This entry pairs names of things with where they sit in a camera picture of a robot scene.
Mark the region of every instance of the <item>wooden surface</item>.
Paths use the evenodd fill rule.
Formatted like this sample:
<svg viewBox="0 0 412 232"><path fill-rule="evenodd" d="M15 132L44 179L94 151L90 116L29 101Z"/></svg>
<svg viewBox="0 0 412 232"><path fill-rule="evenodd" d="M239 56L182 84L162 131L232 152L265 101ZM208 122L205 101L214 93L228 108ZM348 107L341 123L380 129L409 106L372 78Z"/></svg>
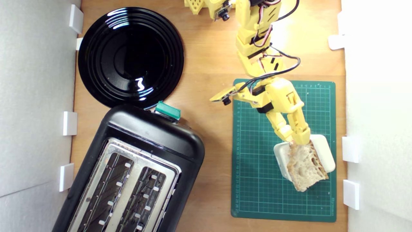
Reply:
<svg viewBox="0 0 412 232"><path fill-rule="evenodd" d="M295 1L283 0L282 3L281 15L289 11ZM188 8L184 8L183 0L82 0L83 32L101 15L126 6L145 7L166 16L179 30L184 42L184 74L165 102L182 110L182 117L200 134L206 155L177 231L346 232L347 207L342 199L346 166L341 150L341 137L345 135L346 128L344 54L343 51L331 51L327 40L329 35L337 33L336 16L340 11L340 1L301 1L298 10L276 23L273 31L275 47L302 59L302 64L284 77L336 83L336 223L243 219L230 215L232 107L210 103L208 99L232 85L234 79L246 77L236 57L238 23L234 11L229 21L213 22L206 9L199 15L192 15ZM107 110L86 91L76 70L74 111L78 113L78 132L73 137L71 156L76 172Z"/></svg>

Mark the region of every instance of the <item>toast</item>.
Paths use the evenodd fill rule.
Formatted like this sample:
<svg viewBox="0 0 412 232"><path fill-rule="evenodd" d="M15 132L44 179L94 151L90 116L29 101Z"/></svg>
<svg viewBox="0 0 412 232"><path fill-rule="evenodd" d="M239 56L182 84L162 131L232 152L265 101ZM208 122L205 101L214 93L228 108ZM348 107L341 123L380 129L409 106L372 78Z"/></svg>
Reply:
<svg viewBox="0 0 412 232"><path fill-rule="evenodd" d="M295 189L304 192L320 180L329 179L312 141L307 145L290 143L287 169Z"/></svg>

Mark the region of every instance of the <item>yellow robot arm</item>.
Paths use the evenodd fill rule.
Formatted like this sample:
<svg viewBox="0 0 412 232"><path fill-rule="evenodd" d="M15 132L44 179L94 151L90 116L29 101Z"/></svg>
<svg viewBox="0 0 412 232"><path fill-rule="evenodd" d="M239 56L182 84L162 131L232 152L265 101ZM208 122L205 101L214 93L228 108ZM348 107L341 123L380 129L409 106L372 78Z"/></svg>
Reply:
<svg viewBox="0 0 412 232"><path fill-rule="evenodd" d="M228 12L234 1L228 0L185 0L192 11L194 7L209 9L214 20L229 19ZM283 141L308 144L310 128L302 111L304 103L292 83L275 75L293 68L284 69L282 57L288 56L270 45L272 23L278 20L280 0L236 0L236 19L240 28L236 35L237 55L247 75L253 77L246 83L239 83L213 96L210 101L230 104L230 97L249 103L259 113L266 114L274 132ZM287 114L289 125L282 114Z"/></svg>

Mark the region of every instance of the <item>black plate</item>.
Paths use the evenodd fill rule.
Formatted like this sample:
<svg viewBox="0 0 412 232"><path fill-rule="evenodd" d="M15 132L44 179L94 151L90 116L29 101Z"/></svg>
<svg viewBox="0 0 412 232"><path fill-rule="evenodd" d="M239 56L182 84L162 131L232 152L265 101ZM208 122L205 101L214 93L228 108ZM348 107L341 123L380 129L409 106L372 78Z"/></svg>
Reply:
<svg viewBox="0 0 412 232"><path fill-rule="evenodd" d="M183 44L173 24L139 7L114 10L86 32L78 66L102 104L146 109L172 93L183 72Z"/></svg>

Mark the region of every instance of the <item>cutting mat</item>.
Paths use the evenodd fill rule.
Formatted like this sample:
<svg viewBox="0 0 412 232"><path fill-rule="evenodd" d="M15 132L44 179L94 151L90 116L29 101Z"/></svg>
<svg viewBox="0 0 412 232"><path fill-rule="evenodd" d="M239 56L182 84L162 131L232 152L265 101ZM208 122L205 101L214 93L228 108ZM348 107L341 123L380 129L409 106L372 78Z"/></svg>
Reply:
<svg viewBox="0 0 412 232"><path fill-rule="evenodd" d="M305 102L303 112L311 132L326 137L336 162L335 84L292 83ZM328 174L329 180L298 192L279 170L273 147L280 142L264 114L249 103L233 102L232 216L335 222L336 170Z"/></svg>

